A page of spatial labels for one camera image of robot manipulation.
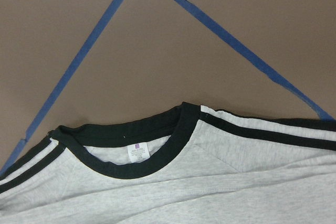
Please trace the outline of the grey t-shirt black trim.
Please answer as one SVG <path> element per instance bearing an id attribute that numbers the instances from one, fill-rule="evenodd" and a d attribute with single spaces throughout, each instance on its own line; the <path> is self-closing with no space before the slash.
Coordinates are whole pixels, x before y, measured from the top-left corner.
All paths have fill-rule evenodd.
<path id="1" fill-rule="evenodd" d="M 1 223 L 335 223 L 335 121 L 184 102 L 59 126 L 1 176 Z"/>

